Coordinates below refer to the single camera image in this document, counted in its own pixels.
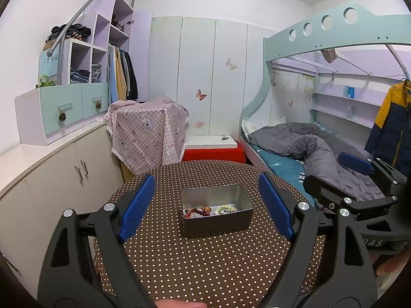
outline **puffer jacket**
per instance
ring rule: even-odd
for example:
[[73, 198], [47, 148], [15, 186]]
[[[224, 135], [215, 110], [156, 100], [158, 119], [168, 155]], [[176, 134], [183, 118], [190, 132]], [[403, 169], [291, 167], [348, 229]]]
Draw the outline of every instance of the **puffer jacket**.
[[409, 81], [390, 88], [364, 148], [374, 158], [382, 159], [406, 176], [411, 163], [411, 120], [407, 112], [411, 104], [409, 88]]

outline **mint green drawer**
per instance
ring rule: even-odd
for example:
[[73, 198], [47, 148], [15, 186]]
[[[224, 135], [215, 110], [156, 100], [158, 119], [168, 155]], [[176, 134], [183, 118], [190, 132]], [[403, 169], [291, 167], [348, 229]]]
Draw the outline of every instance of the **mint green drawer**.
[[[46, 135], [84, 118], [81, 84], [40, 88], [40, 103]], [[66, 113], [65, 121], [59, 120], [58, 108]]]
[[[81, 85], [81, 96], [83, 99], [84, 118], [104, 112], [108, 109], [108, 85], [102, 83], [84, 83]], [[96, 108], [97, 102], [101, 103], [101, 109]]]

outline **metal box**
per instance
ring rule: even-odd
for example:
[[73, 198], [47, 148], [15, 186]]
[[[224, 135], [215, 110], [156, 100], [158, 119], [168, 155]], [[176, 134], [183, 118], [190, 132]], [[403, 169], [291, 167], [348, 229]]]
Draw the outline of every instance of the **metal box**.
[[[216, 236], [248, 229], [254, 211], [250, 199], [239, 184], [184, 189], [181, 191], [181, 204], [183, 209], [211, 208], [210, 216], [193, 214], [190, 218], [185, 218], [181, 210], [182, 234], [185, 238]], [[238, 211], [213, 215], [223, 205], [230, 205]]]

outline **blue textured finger pad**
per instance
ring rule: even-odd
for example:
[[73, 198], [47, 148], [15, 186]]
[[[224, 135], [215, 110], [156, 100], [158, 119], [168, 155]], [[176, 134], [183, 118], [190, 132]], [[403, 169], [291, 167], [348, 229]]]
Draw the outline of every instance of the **blue textured finger pad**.
[[341, 166], [357, 171], [364, 176], [374, 173], [374, 168], [370, 162], [348, 153], [341, 153], [338, 155], [338, 163]]
[[123, 242], [136, 234], [136, 230], [153, 199], [154, 193], [155, 178], [148, 176], [123, 214], [121, 229], [118, 234]]
[[258, 178], [258, 190], [266, 204], [271, 220], [275, 228], [287, 240], [292, 240], [295, 232], [291, 225], [291, 214], [282, 201], [275, 187], [271, 184], [266, 174], [261, 174]]

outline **gray duvet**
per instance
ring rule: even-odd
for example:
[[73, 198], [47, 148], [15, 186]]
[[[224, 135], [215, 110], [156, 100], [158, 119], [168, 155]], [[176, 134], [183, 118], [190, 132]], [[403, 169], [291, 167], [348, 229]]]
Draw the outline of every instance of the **gray duvet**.
[[317, 175], [325, 181], [351, 193], [357, 201], [384, 198], [384, 195], [368, 177], [343, 168], [337, 161], [345, 151], [354, 156], [363, 156], [353, 147], [332, 134], [319, 130], [314, 124], [279, 124], [263, 127], [248, 136], [250, 143], [266, 151], [303, 159], [305, 175]]

